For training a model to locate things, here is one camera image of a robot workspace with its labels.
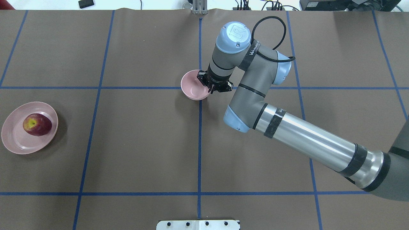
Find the metal bracket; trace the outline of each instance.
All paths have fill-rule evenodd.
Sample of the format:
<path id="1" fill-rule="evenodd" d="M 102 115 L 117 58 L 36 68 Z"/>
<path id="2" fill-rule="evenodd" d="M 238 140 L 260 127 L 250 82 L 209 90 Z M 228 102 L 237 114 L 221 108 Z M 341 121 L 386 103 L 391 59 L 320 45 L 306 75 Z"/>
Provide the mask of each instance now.
<path id="1" fill-rule="evenodd" d="M 240 221 L 235 220 L 188 220 L 160 221 L 156 230 L 240 230 Z"/>
<path id="2" fill-rule="evenodd" d="M 207 14 L 207 0 L 193 0 L 193 14 Z"/>

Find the black box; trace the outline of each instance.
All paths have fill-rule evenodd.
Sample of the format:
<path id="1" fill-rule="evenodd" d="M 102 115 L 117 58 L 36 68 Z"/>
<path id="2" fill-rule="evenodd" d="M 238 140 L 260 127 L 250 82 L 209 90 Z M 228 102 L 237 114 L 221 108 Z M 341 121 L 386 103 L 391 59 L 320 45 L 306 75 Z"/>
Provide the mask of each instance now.
<path id="1" fill-rule="evenodd" d="M 302 10 L 337 11 L 345 10 L 351 0 L 300 0 Z"/>
<path id="2" fill-rule="evenodd" d="M 90 7 L 94 5 L 94 1 L 93 0 L 80 0 L 78 1 L 78 5 L 80 9 L 83 9 L 85 7 Z"/>

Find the white mounting plate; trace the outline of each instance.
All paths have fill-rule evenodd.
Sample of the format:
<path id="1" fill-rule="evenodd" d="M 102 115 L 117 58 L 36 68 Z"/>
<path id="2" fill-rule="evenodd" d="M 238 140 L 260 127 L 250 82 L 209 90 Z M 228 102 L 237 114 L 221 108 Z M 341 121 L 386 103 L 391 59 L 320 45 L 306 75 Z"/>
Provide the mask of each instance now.
<path id="1" fill-rule="evenodd" d="M 240 230 L 240 221 L 235 220 L 160 221 L 156 225 L 156 230 Z"/>

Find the ur logo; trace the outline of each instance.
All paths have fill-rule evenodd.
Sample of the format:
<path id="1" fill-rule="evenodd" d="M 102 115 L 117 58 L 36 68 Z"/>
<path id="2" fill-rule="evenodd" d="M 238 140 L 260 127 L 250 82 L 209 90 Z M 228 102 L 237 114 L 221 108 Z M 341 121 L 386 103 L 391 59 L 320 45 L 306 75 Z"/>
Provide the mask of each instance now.
<path id="1" fill-rule="evenodd" d="M 245 34 L 246 34 L 246 29 L 240 28 L 237 25 L 233 25 L 233 27 L 230 30 L 230 35 L 238 39 L 242 39 Z"/>

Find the black tape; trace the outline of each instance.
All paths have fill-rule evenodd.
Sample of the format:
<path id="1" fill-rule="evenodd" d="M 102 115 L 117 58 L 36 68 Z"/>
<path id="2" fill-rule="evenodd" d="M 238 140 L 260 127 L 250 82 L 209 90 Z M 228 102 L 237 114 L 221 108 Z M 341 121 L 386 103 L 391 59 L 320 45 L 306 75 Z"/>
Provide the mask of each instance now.
<path id="1" fill-rule="evenodd" d="M 213 85 L 216 85 L 216 86 L 223 85 L 229 80 L 230 76 L 231 74 L 229 76 L 219 76 L 215 74 L 213 70 L 211 70 L 210 65 L 207 68 L 207 80 Z"/>
<path id="2" fill-rule="evenodd" d="M 277 108 L 276 113 L 274 114 L 273 118 L 270 121 L 270 124 L 268 124 L 267 129 L 264 132 L 264 136 L 273 138 L 274 134 L 277 131 L 277 128 L 283 120 L 285 113 L 286 111 L 282 108 Z"/>
<path id="3" fill-rule="evenodd" d="M 260 42 L 257 40 L 254 40 L 248 49 L 246 55 L 244 56 L 243 60 L 241 61 L 240 65 L 238 66 L 240 69 L 247 71 L 249 68 L 250 64 L 252 63 L 254 57 L 257 54 L 258 49 L 260 48 Z"/>
<path id="4" fill-rule="evenodd" d="M 345 179 L 347 179 L 349 182 L 351 182 L 351 183 L 355 184 L 355 181 L 353 181 L 351 178 L 346 177 Z"/>
<path id="5" fill-rule="evenodd" d="M 242 87 L 242 88 L 245 88 L 246 90 L 250 90 L 250 91 L 252 91 L 252 92 L 254 92 L 254 93 L 256 93 L 256 94 L 258 94 L 258 95 L 260 95 L 260 96 L 262 96 L 262 97 L 265 97 L 265 94 L 264 94 L 264 93 L 262 93 L 262 92 L 260 92 L 260 91 L 258 91 L 258 90 L 256 90 L 256 89 L 253 89 L 253 88 L 251 88 L 250 86 L 244 85 L 244 84 L 242 84 L 242 83 L 240 83 L 238 86 L 240 86 L 240 87 Z"/>
<path id="6" fill-rule="evenodd" d="M 355 144 L 354 156 L 352 156 L 348 166 L 344 170 L 340 171 L 339 174 L 344 177 L 350 177 L 355 174 L 364 164 L 367 155 L 368 150 L 365 147 Z"/>
<path id="7" fill-rule="evenodd" d="M 379 174 L 376 176 L 375 180 L 369 186 L 363 188 L 362 190 L 366 192 L 371 192 L 377 189 L 379 185 L 382 184 L 386 175 L 388 175 L 389 168 L 391 167 L 391 157 L 387 153 L 383 153 L 383 154 L 384 154 L 384 162 L 382 163 L 382 168 L 379 171 Z"/>
<path id="8" fill-rule="evenodd" d="M 409 151 L 406 151 L 404 149 L 400 149 L 397 147 L 391 147 L 391 149 L 389 150 L 390 153 L 394 153 L 396 155 L 399 155 L 401 157 L 404 157 L 406 159 L 409 159 Z"/>
<path id="9" fill-rule="evenodd" d="M 263 107 L 261 108 L 260 112 L 258 113 L 257 119 L 256 119 L 256 121 L 254 122 L 254 125 L 253 125 L 253 129 L 256 129 L 258 121 L 260 120 L 260 117 L 263 114 L 263 112 L 264 112 L 265 108 L 267 107 L 267 105 L 268 105 L 267 103 L 264 103 Z"/>
<path id="10" fill-rule="evenodd" d="M 225 68 L 220 67 L 220 66 L 219 66 L 218 64 L 216 64 L 216 62 L 214 61 L 213 56 L 211 56 L 211 60 L 213 61 L 213 64 L 214 64 L 217 68 L 219 68 L 219 69 L 222 69 L 222 70 L 232 70 L 232 69 L 234 69 L 234 66 L 233 66 L 233 68 L 230 68 L 230 69 L 225 69 Z"/>

